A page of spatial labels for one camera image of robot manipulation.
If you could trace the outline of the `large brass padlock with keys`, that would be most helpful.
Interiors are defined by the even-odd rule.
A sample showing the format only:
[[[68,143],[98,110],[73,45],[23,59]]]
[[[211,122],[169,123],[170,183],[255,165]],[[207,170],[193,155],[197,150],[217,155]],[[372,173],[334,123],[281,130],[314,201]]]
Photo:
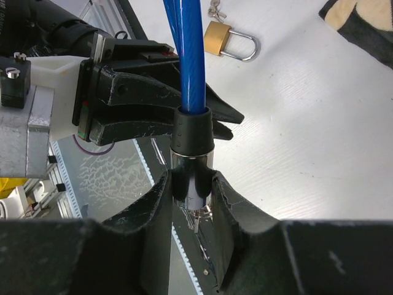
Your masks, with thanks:
[[[259,52],[259,42],[250,34],[234,30],[230,25],[224,23],[227,17],[219,10],[220,0],[211,0],[208,9],[208,17],[212,20],[204,33],[204,51],[215,56],[227,56],[239,61],[251,61]],[[242,56],[227,50],[227,45],[232,36],[242,37],[250,40],[254,47],[249,55]]]

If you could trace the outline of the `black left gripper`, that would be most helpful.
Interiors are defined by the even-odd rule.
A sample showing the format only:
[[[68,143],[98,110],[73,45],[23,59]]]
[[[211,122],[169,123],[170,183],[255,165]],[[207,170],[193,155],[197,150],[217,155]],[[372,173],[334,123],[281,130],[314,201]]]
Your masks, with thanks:
[[[179,57],[167,44],[96,33],[91,57],[80,64],[72,122],[77,136],[97,146],[175,135],[231,140],[222,122],[244,115],[206,86],[211,115],[174,115],[181,105]]]

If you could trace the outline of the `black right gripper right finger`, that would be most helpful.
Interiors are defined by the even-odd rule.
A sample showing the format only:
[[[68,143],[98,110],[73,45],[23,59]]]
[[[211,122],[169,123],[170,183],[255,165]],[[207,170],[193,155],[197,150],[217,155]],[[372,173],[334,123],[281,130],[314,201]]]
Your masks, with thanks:
[[[278,220],[212,179],[219,294],[391,294],[390,221]]]

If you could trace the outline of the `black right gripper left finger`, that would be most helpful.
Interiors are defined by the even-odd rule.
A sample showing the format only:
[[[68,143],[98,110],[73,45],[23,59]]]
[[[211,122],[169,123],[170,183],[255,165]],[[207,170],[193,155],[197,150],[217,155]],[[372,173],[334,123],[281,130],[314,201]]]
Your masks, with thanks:
[[[2,294],[167,294],[171,173],[117,213],[1,221]]]

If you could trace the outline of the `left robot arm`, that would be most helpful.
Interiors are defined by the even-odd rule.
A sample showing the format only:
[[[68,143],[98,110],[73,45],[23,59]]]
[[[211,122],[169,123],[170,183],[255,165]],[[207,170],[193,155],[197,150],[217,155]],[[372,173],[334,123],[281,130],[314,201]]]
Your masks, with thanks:
[[[178,56],[148,40],[135,14],[132,39],[117,39],[52,1],[1,2],[1,55],[81,57],[70,122],[104,146],[170,135],[181,105]]]

